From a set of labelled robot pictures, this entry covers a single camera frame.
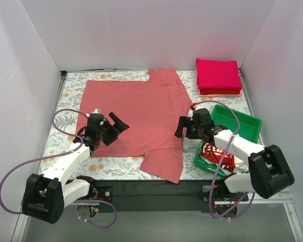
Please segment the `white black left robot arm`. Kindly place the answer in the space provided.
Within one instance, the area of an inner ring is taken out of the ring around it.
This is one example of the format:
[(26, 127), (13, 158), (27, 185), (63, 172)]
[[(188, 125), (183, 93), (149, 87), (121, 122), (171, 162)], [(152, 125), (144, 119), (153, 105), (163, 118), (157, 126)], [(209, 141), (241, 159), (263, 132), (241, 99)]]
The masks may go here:
[(94, 201), (101, 204), (109, 201), (106, 190), (98, 188), (95, 179), (80, 175), (70, 180), (71, 174), (99, 147), (117, 140), (129, 125), (122, 122), (113, 112), (109, 114), (111, 124), (100, 113), (87, 115), (87, 124), (75, 135), (72, 145), (51, 167), (41, 174), (32, 174), (26, 182), (22, 201), (22, 213), (54, 224), (65, 207), (77, 200)]

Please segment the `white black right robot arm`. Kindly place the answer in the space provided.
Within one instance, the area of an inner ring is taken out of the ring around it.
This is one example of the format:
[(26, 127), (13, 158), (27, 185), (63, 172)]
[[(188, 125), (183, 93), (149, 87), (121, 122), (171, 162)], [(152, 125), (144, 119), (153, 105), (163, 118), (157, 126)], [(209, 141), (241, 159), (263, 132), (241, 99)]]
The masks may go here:
[(223, 125), (215, 125), (207, 109), (181, 116), (175, 132), (177, 138), (201, 139), (229, 152), (248, 166), (248, 173), (232, 174), (218, 188), (223, 200), (237, 193), (257, 193), (268, 199), (294, 184), (294, 176), (281, 149), (276, 145), (263, 146), (248, 141)]

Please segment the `salmon pink t shirt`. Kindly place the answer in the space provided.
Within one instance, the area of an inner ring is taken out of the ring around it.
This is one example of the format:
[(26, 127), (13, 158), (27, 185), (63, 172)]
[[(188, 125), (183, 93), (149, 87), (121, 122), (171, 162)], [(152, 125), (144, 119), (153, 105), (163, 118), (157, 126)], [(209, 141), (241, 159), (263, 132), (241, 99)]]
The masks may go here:
[(113, 112), (129, 125), (114, 143), (102, 144), (93, 157), (144, 156), (142, 171), (178, 183), (183, 140), (174, 133), (191, 104), (174, 69), (151, 68), (147, 81), (87, 81), (80, 111), (92, 113), (98, 108), (103, 115)]

